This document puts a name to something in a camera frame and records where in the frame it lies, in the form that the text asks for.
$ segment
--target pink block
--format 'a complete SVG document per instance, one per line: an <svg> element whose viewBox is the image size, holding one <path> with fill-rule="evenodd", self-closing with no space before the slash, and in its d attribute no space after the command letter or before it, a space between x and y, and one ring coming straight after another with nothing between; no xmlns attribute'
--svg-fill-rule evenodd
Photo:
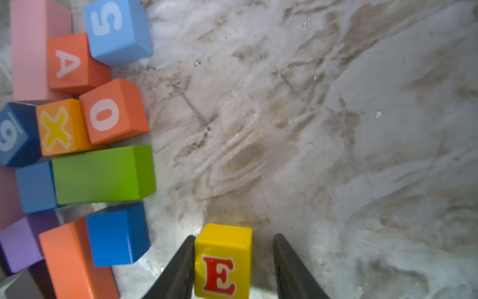
<svg viewBox="0 0 478 299"><path fill-rule="evenodd" d="M22 217L15 169L0 165L0 231Z"/></svg>
<svg viewBox="0 0 478 299"><path fill-rule="evenodd" d="M46 41L71 34L71 13L54 0L10 2L13 98L45 104L69 98L48 88Z"/></svg>

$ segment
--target rectangular green block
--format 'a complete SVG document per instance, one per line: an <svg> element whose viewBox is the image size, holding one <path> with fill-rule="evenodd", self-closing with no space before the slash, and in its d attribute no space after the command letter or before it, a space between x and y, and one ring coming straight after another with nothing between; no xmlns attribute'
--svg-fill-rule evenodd
<svg viewBox="0 0 478 299"><path fill-rule="evenodd" d="M60 156L52 166L59 205L136 200L156 191L149 145Z"/></svg>

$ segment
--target dirty surface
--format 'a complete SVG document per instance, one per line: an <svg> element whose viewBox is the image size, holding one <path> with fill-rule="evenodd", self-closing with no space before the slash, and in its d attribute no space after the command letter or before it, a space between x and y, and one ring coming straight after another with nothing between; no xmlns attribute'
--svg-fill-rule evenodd
<svg viewBox="0 0 478 299"><path fill-rule="evenodd" d="M88 0L61 0L83 32ZM158 192L137 299L205 223L251 227L251 298L276 298L283 233L331 298L478 297L478 2L142 0L136 83ZM8 3L1 103L11 100ZM66 207L63 221L103 204Z"/></svg>

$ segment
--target wooden block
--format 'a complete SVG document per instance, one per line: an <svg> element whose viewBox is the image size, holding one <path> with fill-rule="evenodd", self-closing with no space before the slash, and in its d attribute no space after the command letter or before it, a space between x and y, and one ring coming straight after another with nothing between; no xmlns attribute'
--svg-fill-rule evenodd
<svg viewBox="0 0 478 299"><path fill-rule="evenodd" d="M132 264L150 248L142 202L102 209L87 224L96 267Z"/></svg>
<svg viewBox="0 0 478 299"><path fill-rule="evenodd" d="M48 85L72 95L111 81L111 68L93 59L86 33L48 40Z"/></svg>
<svg viewBox="0 0 478 299"><path fill-rule="evenodd" d="M60 225L55 211L29 214L0 231L0 244L10 271L17 273L43 260L38 235Z"/></svg>
<svg viewBox="0 0 478 299"><path fill-rule="evenodd" d="M151 56L146 12L138 0L98 0L83 11L96 60L115 67Z"/></svg>
<svg viewBox="0 0 478 299"><path fill-rule="evenodd" d="M60 205L142 199L156 191L149 145L56 157L52 165Z"/></svg>
<svg viewBox="0 0 478 299"><path fill-rule="evenodd" d="M57 299L119 299L110 267L95 267L85 218L40 235Z"/></svg>
<svg viewBox="0 0 478 299"><path fill-rule="evenodd" d="M15 169L0 165L0 230L23 217Z"/></svg>
<svg viewBox="0 0 478 299"><path fill-rule="evenodd" d="M196 296L249 298L252 230L206 224L194 243Z"/></svg>
<svg viewBox="0 0 478 299"><path fill-rule="evenodd" d="M44 260L19 274L5 290L7 299L56 299Z"/></svg>
<svg viewBox="0 0 478 299"><path fill-rule="evenodd" d="M56 204L52 162L46 161L15 171L20 203L25 214L59 208Z"/></svg>
<svg viewBox="0 0 478 299"><path fill-rule="evenodd" d="M69 96L48 88L46 41L71 34L71 13L54 0L10 1L13 98L45 103Z"/></svg>
<svg viewBox="0 0 478 299"><path fill-rule="evenodd" d="M0 111L0 164L27 166L41 156L35 106L7 103Z"/></svg>
<svg viewBox="0 0 478 299"><path fill-rule="evenodd" d="M109 144L149 131L136 84L116 79L80 96L92 144Z"/></svg>
<svg viewBox="0 0 478 299"><path fill-rule="evenodd" d="M38 106L36 116L44 156L104 148L91 144L81 104L76 99Z"/></svg>

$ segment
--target blue block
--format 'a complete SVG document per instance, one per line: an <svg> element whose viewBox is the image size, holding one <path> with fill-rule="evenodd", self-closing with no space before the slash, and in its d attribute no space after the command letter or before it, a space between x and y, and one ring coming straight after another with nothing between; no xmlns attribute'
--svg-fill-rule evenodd
<svg viewBox="0 0 478 299"><path fill-rule="evenodd" d="M31 214L60 207L56 204L51 161L18 168L15 175L23 213Z"/></svg>
<svg viewBox="0 0 478 299"><path fill-rule="evenodd" d="M138 0L98 0L83 9L93 58L116 67L152 54L146 12Z"/></svg>
<svg viewBox="0 0 478 299"><path fill-rule="evenodd" d="M41 156L35 106L7 103L0 111L0 164L22 167Z"/></svg>
<svg viewBox="0 0 478 299"><path fill-rule="evenodd" d="M102 209L87 225L97 267L132 264L150 247L142 202Z"/></svg>

